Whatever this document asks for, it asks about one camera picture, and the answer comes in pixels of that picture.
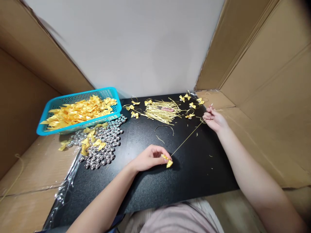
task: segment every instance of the black table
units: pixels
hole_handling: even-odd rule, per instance
[[[180,94],[151,96],[138,98],[141,102],[135,109],[145,110],[144,101],[169,101],[168,97],[178,101]],[[189,109],[190,101],[182,103],[181,109]],[[131,99],[121,100],[122,106],[131,104]],[[195,115],[201,117],[205,108],[195,110]],[[66,226],[74,222],[88,204],[113,180],[113,178],[150,144],[163,146],[172,154],[190,133],[199,125],[200,119],[185,117],[172,122],[174,136],[169,127],[157,120],[145,116],[131,118],[131,111],[122,109],[122,114],[128,117],[121,125],[124,133],[121,135],[121,145],[116,147],[116,158],[111,164],[98,170],[86,170],[83,163],[79,166],[73,181],[73,190],[68,192],[66,204],[54,216],[53,227]],[[207,125],[201,124],[172,157],[173,165],[167,169],[165,165],[140,172],[127,193],[118,214],[124,214],[143,209],[160,207],[196,197],[208,196],[238,189],[227,156],[217,135]]]

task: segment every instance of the bundle of gold string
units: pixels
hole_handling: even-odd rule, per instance
[[[146,104],[146,110],[144,114],[151,119],[156,119],[168,125],[173,125],[171,122],[175,117],[181,117],[179,113],[182,111],[178,107],[177,103],[169,98],[172,102],[165,102],[156,100],[155,102],[150,101]],[[163,108],[172,109],[173,111],[166,111]]]

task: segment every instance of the blue basket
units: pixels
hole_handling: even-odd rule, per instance
[[[89,121],[81,122],[81,123],[78,123],[78,124],[75,124],[72,126],[67,126],[65,128],[61,128],[61,129],[57,129],[57,130],[53,130],[53,131],[47,131],[47,132],[45,132],[45,131],[48,130],[47,129],[48,125],[46,125],[46,124],[40,125],[39,124],[38,128],[37,128],[37,134],[39,134],[41,136],[47,136],[47,135],[56,134],[56,133],[68,134],[71,132],[78,131],[80,129],[84,129],[86,127],[91,127],[91,126],[94,126],[96,124],[101,124],[101,123],[104,123],[106,121],[110,121],[110,120],[113,120],[113,119],[120,117],[120,112],[122,110],[122,106],[120,103],[120,99],[119,99],[117,90],[114,87],[106,87],[106,88],[97,89],[97,90],[93,90],[93,91],[86,91],[86,92],[80,92],[80,93],[76,93],[76,94],[63,95],[63,96],[51,99],[49,102],[47,102],[47,104],[44,108],[40,122],[43,122],[46,119],[48,119],[49,117],[54,115],[54,113],[49,113],[49,111],[51,109],[60,108],[60,106],[62,106],[63,104],[74,104],[75,102],[78,102],[81,100],[89,100],[90,96],[92,96],[92,95],[97,95],[102,100],[107,98],[107,97],[116,99],[117,104],[111,106],[114,113],[106,115],[106,116],[102,116],[99,118],[95,118],[95,119],[92,119]]]

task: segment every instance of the gold string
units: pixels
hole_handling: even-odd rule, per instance
[[[183,142],[182,144],[184,144],[185,141],[187,141],[187,139],[197,130],[197,128],[198,128],[201,124],[206,124],[202,118],[200,119],[200,121],[201,121],[201,123],[195,128],[195,130],[193,130],[193,132],[186,138],[186,140],[184,140],[184,142]]]
[[[163,143],[165,144],[165,142],[164,142],[163,140],[161,140],[157,135],[156,135],[156,137],[157,137],[161,142],[163,142]]]
[[[19,158],[20,162],[22,163],[22,167],[20,169],[19,175],[16,177],[16,179],[14,180],[13,184],[11,185],[11,187],[4,193],[3,197],[0,199],[0,203],[2,202],[2,200],[7,196],[8,192],[12,189],[12,187],[15,185],[16,181],[19,179],[20,175],[23,173],[24,171],[24,161],[22,160],[22,158],[19,156],[19,154],[15,154],[16,158]]]
[[[133,97],[135,97],[136,99],[137,99],[137,97],[136,96],[134,96],[134,95],[132,95]],[[133,101],[133,102],[135,102],[133,99],[132,99],[132,96],[131,96],[131,100]],[[136,103],[138,102],[138,99],[136,100]]]
[[[144,111],[145,115],[150,119],[156,119],[160,122],[163,122],[168,125],[173,125],[171,122],[174,120],[175,117],[180,117],[179,113],[181,112],[180,108],[176,104],[175,101],[173,101],[171,98],[169,98],[172,102],[164,102],[155,100],[154,102],[150,103],[149,105],[146,105],[146,110]],[[164,111],[161,110],[161,108],[171,108],[174,111]]]
[[[168,126],[168,125],[162,125],[162,126]],[[157,126],[157,127],[155,128],[155,131],[156,131],[156,129],[159,128],[159,127],[161,127],[161,126]],[[172,128],[171,126],[168,126],[168,127],[170,127],[170,128],[173,130],[173,128]],[[173,130],[173,136],[174,136],[174,130]]]
[[[190,108],[190,109],[188,109],[188,110],[186,111],[186,115],[187,115],[187,116],[188,116],[188,111],[191,110],[191,109],[193,110],[193,114],[194,114],[194,109],[193,109],[193,108]]]

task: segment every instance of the plastic sheet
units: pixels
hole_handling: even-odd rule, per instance
[[[54,225],[54,220],[57,212],[63,207],[69,197],[70,193],[73,190],[73,181],[76,175],[76,172],[78,170],[78,167],[80,165],[79,158],[81,157],[81,149],[76,156],[75,160],[73,161],[68,174],[64,180],[64,182],[61,184],[61,186],[58,188],[58,193],[55,195],[55,202],[53,204],[53,207],[49,213],[49,216],[47,217],[44,225],[43,225],[43,230],[49,230],[53,227]]]

